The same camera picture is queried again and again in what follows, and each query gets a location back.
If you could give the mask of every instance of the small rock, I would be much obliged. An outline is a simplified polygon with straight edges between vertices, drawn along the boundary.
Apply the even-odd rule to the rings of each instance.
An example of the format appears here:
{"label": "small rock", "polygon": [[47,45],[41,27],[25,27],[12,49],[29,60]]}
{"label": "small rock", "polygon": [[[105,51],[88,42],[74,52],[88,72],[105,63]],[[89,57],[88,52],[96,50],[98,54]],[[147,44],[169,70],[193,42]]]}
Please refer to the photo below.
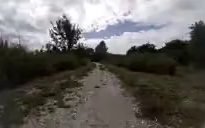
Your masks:
{"label": "small rock", "polygon": [[100,88],[100,86],[96,85],[94,88]]}

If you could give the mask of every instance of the bush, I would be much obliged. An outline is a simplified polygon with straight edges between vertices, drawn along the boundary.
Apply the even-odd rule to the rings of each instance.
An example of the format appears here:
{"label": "bush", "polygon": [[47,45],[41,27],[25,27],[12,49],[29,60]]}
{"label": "bush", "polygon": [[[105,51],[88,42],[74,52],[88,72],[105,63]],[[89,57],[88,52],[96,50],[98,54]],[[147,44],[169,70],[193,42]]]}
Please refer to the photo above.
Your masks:
{"label": "bush", "polygon": [[125,61],[127,68],[132,71],[173,75],[176,70],[176,62],[164,54],[134,54],[127,56]]}
{"label": "bush", "polygon": [[30,52],[20,45],[0,40],[0,90],[57,71],[72,70],[87,63],[73,54]]}

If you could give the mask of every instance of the weeds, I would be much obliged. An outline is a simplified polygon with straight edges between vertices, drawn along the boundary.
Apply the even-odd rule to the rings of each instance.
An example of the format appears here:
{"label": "weeds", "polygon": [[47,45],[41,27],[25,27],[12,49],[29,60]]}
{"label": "weeds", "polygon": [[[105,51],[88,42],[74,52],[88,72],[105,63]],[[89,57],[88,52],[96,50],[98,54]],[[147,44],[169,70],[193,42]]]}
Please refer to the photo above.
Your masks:
{"label": "weeds", "polygon": [[111,65],[107,67],[117,74],[124,82],[124,87],[132,92],[139,103],[143,117],[157,119],[164,125],[183,128],[200,128],[204,122],[205,106],[204,102],[198,101],[198,98],[205,100],[205,92],[193,88],[195,83],[198,83],[196,81],[201,79],[195,79],[195,83],[189,85],[190,80],[187,76],[190,74],[181,77],[160,76],[130,72]]}

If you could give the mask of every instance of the dirt path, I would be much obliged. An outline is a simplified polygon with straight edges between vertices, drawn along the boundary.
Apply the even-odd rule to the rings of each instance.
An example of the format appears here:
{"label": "dirt path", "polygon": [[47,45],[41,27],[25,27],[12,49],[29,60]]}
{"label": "dirt path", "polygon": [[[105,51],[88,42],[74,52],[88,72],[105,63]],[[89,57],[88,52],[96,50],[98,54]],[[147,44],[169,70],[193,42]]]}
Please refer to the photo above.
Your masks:
{"label": "dirt path", "polygon": [[[75,95],[65,96],[70,108],[58,108],[54,114],[45,115],[34,126],[40,128],[147,128],[138,121],[132,99],[123,95],[119,80],[108,71],[96,68],[76,88]],[[33,120],[24,128],[32,128]]]}
{"label": "dirt path", "polygon": [[[107,71],[95,70],[83,80],[85,103],[76,108],[70,128],[144,128],[135,118],[130,99],[122,95],[118,79]],[[61,123],[59,128],[68,128]]]}

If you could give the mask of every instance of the tree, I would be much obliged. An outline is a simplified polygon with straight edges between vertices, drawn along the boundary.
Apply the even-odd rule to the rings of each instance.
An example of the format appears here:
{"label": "tree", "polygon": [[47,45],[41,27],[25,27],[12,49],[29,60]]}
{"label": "tree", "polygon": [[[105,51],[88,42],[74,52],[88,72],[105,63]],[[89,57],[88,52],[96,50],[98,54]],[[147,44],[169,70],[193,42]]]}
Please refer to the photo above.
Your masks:
{"label": "tree", "polygon": [[186,65],[190,61],[188,52],[189,41],[172,40],[159,49],[159,52],[174,58],[178,63]]}
{"label": "tree", "polygon": [[130,55],[132,53],[154,53],[156,51],[156,46],[154,44],[146,43],[138,47],[131,47],[126,54]]}
{"label": "tree", "polygon": [[106,46],[106,43],[104,41],[101,41],[95,48],[93,60],[101,61],[102,59],[104,59],[106,57],[107,50],[108,48]]}
{"label": "tree", "polygon": [[55,43],[57,49],[61,51],[70,51],[81,38],[82,30],[78,25],[72,24],[67,16],[63,15],[56,23],[51,23],[49,30],[50,37]]}
{"label": "tree", "polygon": [[106,54],[107,53],[107,46],[105,42],[102,40],[95,48],[95,52],[97,54]]}
{"label": "tree", "polygon": [[190,50],[193,60],[199,66],[205,67],[205,23],[196,22],[189,27],[191,29]]}

